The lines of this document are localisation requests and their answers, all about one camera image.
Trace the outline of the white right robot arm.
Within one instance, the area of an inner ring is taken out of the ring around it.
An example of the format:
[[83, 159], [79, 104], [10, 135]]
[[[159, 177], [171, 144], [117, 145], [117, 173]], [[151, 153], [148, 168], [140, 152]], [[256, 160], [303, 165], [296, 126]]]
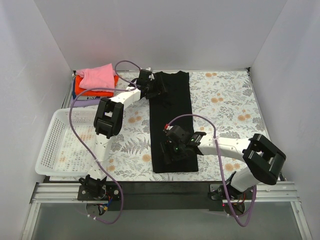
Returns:
[[164, 129], [160, 144], [164, 162], [181, 163], [196, 156], [221, 156], [242, 161], [246, 168], [235, 171], [213, 192], [220, 198], [237, 199], [254, 185], [277, 183], [287, 156], [262, 134], [251, 138], [214, 137], [212, 133], [189, 133], [180, 126]]

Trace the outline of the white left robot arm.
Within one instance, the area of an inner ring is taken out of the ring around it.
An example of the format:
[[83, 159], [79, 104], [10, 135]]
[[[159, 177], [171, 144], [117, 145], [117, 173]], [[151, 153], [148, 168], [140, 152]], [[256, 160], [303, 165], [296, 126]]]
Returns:
[[79, 179], [84, 190], [95, 200], [101, 200], [107, 194], [104, 186], [107, 178], [107, 158], [116, 136], [122, 129], [124, 110], [142, 98], [149, 100], [165, 93], [163, 80], [156, 79], [151, 68], [147, 68], [139, 71], [138, 78], [131, 82], [126, 91], [99, 101], [93, 121], [96, 133], [93, 151], [95, 165], [92, 165], [85, 178]]

